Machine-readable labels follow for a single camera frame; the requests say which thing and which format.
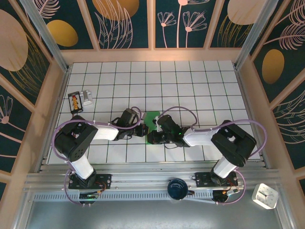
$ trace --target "black mounting plate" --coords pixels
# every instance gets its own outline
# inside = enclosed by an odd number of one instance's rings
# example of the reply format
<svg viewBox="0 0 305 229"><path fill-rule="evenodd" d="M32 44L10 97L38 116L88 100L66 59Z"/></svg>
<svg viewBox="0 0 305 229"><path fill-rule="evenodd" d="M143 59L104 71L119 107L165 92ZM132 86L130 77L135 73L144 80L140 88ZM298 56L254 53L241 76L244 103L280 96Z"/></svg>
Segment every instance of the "black mounting plate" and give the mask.
<svg viewBox="0 0 305 229"><path fill-rule="evenodd" d="M111 186L111 178L112 175L111 174L97 174L95 177L95 183L92 185L92 187L90 187L90 189L104 189L105 185L106 185L106 189L110 189ZM69 182L69 189L88 189L88 188L84 188L82 187L79 182L78 179L76 178L75 174L72 174L70 176L70 180L72 181L72 183Z"/></svg>
<svg viewBox="0 0 305 229"><path fill-rule="evenodd" d="M226 178L219 178L221 185L216 185L211 179L210 172L202 172L202 173L195 173L194 180L196 181L197 187L230 187L231 183L232 186L238 186L238 181L235 172L229 173Z"/></svg>

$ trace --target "dark blue cup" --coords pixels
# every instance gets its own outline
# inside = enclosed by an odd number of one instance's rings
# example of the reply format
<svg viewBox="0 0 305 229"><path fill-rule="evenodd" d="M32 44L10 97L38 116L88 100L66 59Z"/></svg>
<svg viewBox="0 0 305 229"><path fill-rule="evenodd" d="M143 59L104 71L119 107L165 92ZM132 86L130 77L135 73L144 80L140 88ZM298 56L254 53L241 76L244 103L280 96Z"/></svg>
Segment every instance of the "dark blue cup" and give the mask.
<svg viewBox="0 0 305 229"><path fill-rule="evenodd" d="M168 183L167 192L168 195L175 200L181 200L187 195L195 194L194 191L188 189L186 182L179 178L175 178Z"/></svg>

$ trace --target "yellow oval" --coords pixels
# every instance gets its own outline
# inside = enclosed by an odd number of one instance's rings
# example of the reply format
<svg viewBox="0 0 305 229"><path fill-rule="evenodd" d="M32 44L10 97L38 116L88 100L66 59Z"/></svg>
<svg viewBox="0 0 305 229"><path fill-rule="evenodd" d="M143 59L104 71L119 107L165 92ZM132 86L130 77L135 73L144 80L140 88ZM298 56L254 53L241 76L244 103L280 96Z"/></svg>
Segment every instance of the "yellow oval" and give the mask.
<svg viewBox="0 0 305 229"><path fill-rule="evenodd" d="M19 22L4 10L0 10L0 66L15 72L28 58L28 40Z"/></svg>
<svg viewBox="0 0 305 229"><path fill-rule="evenodd" d="M284 69L285 59L281 51L270 50L263 60L263 79L268 84L275 83L281 76Z"/></svg>
<svg viewBox="0 0 305 229"><path fill-rule="evenodd" d="M228 17L231 22L238 25L255 23L263 9L266 0L230 0L228 4Z"/></svg>
<svg viewBox="0 0 305 229"><path fill-rule="evenodd" d="M75 29L65 21L53 20L47 24L54 40L59 45L71 47L78 42L78 36Z"/></svg>
<svg viewBox="0 0 305 229"><path fill-rule="evenodd" d="M118 21L119 18L119 7L120 4L122 10L124 8L129 13L129 16L132 17L139 8L139 0L92 0L96 10L105 18L110 20ZM121 20L126 19L125 15L120 14Z"/></svg>

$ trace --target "green block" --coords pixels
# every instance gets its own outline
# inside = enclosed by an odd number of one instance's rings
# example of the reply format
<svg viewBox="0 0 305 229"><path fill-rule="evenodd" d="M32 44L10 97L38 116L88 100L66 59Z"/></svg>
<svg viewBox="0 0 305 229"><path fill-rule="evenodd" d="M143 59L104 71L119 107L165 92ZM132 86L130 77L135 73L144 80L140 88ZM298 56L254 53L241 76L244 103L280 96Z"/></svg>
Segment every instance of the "green block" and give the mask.
<svg viewBox="0 0 305 229"><path fill-rule="evenodd" d="M159 111L148 111L146 112L146 117L144 119L144 124L146 124L149 127L149 133L153 130L156 130L157 127L153 123L153 119L155 119L156 116L159 116L160 112ZM147 142L147 136L145 136L146 139L146 144L151 145L150 143Z"/></svg>

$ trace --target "small white clock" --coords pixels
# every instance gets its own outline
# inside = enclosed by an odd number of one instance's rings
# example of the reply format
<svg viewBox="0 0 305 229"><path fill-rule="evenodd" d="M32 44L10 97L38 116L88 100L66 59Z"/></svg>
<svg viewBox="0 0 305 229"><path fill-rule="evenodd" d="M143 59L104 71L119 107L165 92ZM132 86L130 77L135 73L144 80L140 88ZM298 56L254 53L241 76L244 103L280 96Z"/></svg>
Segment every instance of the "small white clock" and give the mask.
<svg viewBox="0 0 305 229"><path fill-rule="evenodd" d="M265 209L274 209L278 201L278 192L263 183L258 184L255 186L252 200Z"/></svg>

